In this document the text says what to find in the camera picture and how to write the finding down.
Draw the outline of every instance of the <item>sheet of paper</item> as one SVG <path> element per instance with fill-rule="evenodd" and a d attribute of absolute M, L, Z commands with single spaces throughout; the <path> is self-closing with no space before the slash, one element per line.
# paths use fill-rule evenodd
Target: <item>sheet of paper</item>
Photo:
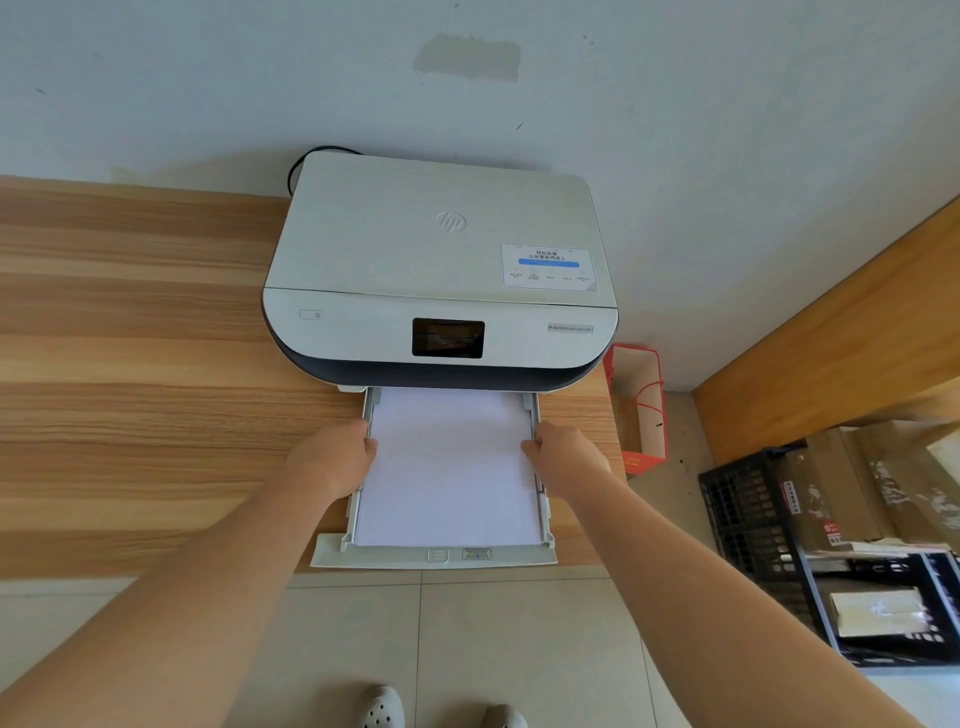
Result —
<path fill-rule="evenodd" d="M 383 388 L 373 410 L 376 461 L 364 482 L 359 546 L 541 543 L 537 486 L 520 451 L 522 395 Z"/>

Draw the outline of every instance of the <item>person's left hand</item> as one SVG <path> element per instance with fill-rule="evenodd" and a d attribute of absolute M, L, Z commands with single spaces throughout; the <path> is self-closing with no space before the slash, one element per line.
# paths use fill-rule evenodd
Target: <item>person's left hand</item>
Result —
<path fill-rule="evenodd" d="M 376 440 L 367 438 L 366 420 L 329 425 L 290 450 L 284 475 L 305 487 L 328 489 L 333 499 L 360 487 L 373 459 Z"/>

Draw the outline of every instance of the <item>tile floor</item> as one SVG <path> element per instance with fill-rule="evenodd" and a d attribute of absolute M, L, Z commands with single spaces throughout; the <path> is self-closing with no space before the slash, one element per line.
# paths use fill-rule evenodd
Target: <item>tile floor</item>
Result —
<path fill-rule="evenodd" d="M 667 415 L 670 462 L 631 485 L 712 544 L 690 397 L 669 396 Z M 0 689 L 128 583 L 0 583 Z M 960 675 L 876 681 L 931 728 L 960 713 Z M 295 576 L 228 726 L 352 726 L 370 682 L 396 686 L 424 728 L 476 725 L 495 702 L 534 728 L 688 725 L 606 572 L 550 567 Z"/>

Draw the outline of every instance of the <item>blue stripe on sticker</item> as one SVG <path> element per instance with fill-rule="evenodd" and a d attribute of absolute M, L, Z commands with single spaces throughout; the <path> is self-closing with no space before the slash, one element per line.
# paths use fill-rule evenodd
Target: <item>blue stripe on sticker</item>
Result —
<path fill-rule="evenodd" d="M 522 257 L 520 265 L 552 265 L 554 268 L 579 268 L 580 263 L 574 260 L 550 260 L 547 258 Z"/>

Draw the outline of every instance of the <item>person's left arm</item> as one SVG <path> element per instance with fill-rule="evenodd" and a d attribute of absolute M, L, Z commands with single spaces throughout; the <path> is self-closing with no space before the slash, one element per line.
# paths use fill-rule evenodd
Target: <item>person's left arm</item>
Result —
<path fill-rule="evenodd" d="M 356 420 L 300 443 L 273 480 L 0 694 L 0 724 L 221 725 L 321 516 L 370 468 L 366 434 Z"/>

